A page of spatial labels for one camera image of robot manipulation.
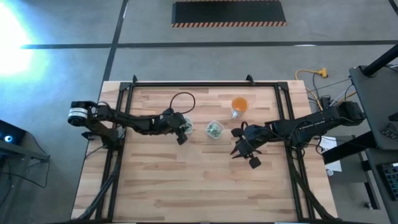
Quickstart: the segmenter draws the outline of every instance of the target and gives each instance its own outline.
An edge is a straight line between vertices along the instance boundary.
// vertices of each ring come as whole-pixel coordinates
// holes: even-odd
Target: black floor mat
[[[266,27],[286,26],[278,0],[175,1],[172,27]]]

